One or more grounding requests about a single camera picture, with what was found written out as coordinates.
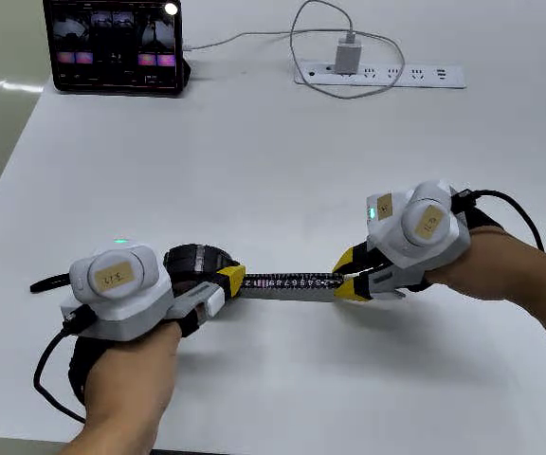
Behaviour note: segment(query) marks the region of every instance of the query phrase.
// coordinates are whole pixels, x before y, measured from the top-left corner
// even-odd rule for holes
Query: power outlet
[[[352,75],[336,74],[334,64],[299,61],[304,78],[317,85],[385,86],[397,76],[398,64],[361,64]],[[298,69],[295,82],[304,83]],[[460,66],[448,64],[406,64],[397,87],[466,88],[464,72]]]

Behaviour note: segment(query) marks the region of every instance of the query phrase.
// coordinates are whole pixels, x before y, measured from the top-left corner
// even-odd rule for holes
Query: black cable
[[[55,277],[46,278],[40,282],[36,282],[30,286],[30,292],[32,294],[39,294],[40,292],[50,291],[57,287],[68,286],[71,284],[71,279],[68,273],[63,275],[56,275]]]
[[[499,199],[502,199],[503,201],[507,202],[511,205],[518,213],[521,215],[521,218],[526,222],[528,225],[528,228],[532,231],[532,235],[534,235],[535,240],[537,242],[537,248],[540,251],[544,251],[545,248],[542,244],[542,240],[540,238],[540,234],[538,233],[538,229],[535,226],[534,221],[532,221],[532,218],[528,216],[528,213],[526,213],[526,210],[522,208],[522,206],[511,196],[505,194],[504,192],[500,191],[494,191],[494,190],[480,190],[480,191],[473,191],[471,193],[466,193],[464,197],[471,198],[471,200],[475,201],[475,199],[479,199],[482,196],[492,196],[492,197],[498,197]]]
[[[52,340],[49,342],[47,347],[44,350],[44,353],[39,359],[39,362],[37,363],[37,368],[35,369],[35,374],[33,375],[33,387],[35,390],[47,400],[47,402],[52,405],[54,408],[62,412],[63,414],[68,415],[71,419],[77,420],[79,423],[84,424],[85,419],[83,417],[80,417],[80,415],[73,412],[71,409],[63,406],[56,398],[52,396],[52,394],[46,390],[44,386],[41,384],[41,378],[42,373],[44,372],[44,367],[46,366],[47,360],[49,359],[50,355],[52,354],[52,351],[58,346],[58,344],[71,335],[68,333],[66,329],[62,329]]]
[[[94,311],[88,305],[82,305],[68,315],[68,317],[66,317],[64,320],[63,329],[54,338],[52,338],[49,344],[45,347],[42,356],[39,358],[39,362],[37,362],[35,374],[33,375],[33,387],[35,390],[41,394],[43,398],[45,398],[45,400],[54,408],[81,424],[85,423],[85,419],[73,412],[71,409],[62,405],[56,398],[54,398],[54,396],[52,396],[52,394],[47,391],[44,386],[42,386],[41,379],[42,373],[44,372],[44,367],[46,366],[52,352],[54,349],[56,349],[56,346],[58,346],[59,343],[69,335],[80,334],[90,325],[96,322],[97,319],[98,317],[96,316],[96,313],[94,313]]]

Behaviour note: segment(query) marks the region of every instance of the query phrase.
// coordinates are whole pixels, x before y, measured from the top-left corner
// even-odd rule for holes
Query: label sticker
[[[421,221],[416,225],[414,233],[425,240],[430,240],[443,219],[444,213],[441,210],[435,206],[428,206],[421,217]]]
[[[114,289],[127,282],[134,280],[134,272],[132,271],[132,265],[126,261],[111,265],[110,267],[103,268],[94,274],[96,278],[96,286],[100,292]]]
[[[378,221],[393,216],[393,200],[391,193],[380,196],[376,202],[378,208]]]

